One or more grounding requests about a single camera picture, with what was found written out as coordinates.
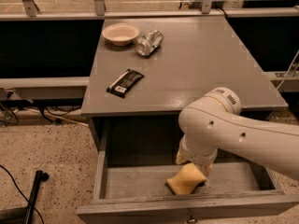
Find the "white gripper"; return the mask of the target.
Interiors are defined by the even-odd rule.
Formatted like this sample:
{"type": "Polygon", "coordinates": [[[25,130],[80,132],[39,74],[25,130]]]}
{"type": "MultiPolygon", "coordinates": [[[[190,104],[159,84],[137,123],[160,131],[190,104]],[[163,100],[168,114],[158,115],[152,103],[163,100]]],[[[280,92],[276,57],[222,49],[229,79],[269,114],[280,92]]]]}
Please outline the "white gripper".
{"type": "Polygon", "coordinates": [[[207,144],[200,143],[184,134],[179,143],[179,152],[176,156],[176,164],[182,165],[187,161],[200,164],[199,168],[204,176],[209,176],[212,163],[216,160],[218,150],[209,147],[207,144]]]}

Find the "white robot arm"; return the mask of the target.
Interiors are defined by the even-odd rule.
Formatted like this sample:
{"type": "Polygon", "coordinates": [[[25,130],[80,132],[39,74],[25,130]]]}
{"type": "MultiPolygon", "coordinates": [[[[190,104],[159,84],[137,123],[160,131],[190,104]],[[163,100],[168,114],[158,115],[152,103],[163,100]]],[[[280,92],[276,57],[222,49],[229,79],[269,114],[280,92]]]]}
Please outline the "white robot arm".
{"type": "Polygon", "coordinates": [[[222,149],[298,180],[299,127],[244,118],[240,111],[238,96],[223,87],[185,106],[178,117],[180,154],[208,166],[222,149]]]}

